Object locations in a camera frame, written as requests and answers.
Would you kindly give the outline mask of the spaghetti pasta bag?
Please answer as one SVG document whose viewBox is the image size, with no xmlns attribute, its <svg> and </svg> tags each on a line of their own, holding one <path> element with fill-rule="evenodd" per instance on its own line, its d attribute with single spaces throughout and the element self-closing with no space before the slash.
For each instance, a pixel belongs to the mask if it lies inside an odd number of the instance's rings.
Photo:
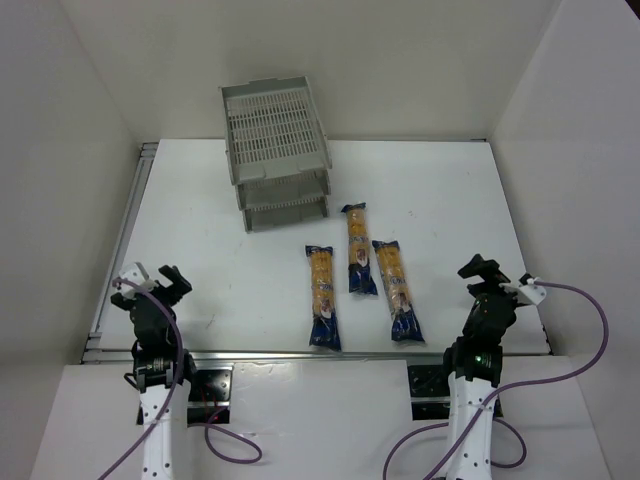
<svg viewBox="0 0 640 480">
<path fill-rule="evenodd" d="M 394 342 L 424 343 L 397 241 L 372 241 L 391 315 Z"/>
<path fill-rule="evenodd" d="M 305 246 L 311 271 L 312 329 L 309 345 L 342 350 L 338 330 L 333 278 L 333 248 Z"/>
<path fill-rule="evenodd" d="M 349 292 L 377 296 L 371 272 L 371 242 L 367 229 L 366 204 L 347 204 L 341 212 L 347 220 Z"/>
</svg>

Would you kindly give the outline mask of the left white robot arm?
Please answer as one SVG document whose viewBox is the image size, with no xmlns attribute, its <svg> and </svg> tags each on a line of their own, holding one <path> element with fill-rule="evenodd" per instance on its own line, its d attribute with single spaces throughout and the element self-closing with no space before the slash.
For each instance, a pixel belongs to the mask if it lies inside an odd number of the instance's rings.
<svg viewBox="0 0 640 480">
<path fill-rule="evenodd" d="M 185 349 L 173 307 L 192 291 L 173 266 L 159 272 L 170 284 L 150 278 L 139 262 L 123 268 L 112 281 L 111 304 L 129 314 L 135 342 L 133 378 L 139 393 L 143 433 L 102 475 L 108 478 L 137 449 L 143 450 L 143 479 L 191 479 L 187 452 L 188 398 L 195 365 Z"/>
</svg>

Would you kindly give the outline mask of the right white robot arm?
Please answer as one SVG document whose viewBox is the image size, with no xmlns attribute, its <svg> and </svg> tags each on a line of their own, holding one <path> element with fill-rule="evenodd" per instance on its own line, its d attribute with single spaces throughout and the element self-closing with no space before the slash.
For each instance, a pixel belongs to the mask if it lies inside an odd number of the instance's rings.
<svg viewBox="0 0 640 480">
<path fill-rule="evenodd" d="M 503 366 L 501 341 L 516 321 L 516 296 L 502 285 L 509 281 L 494 260 L 476 254 L 458 275 L 478 276 L 467 289 L 474 298 L 460 336 L 445 350 L 443 373 L 450 406 L 446 461 L 438 479 L 490 479 L 491 431 Z"/>
</svg>

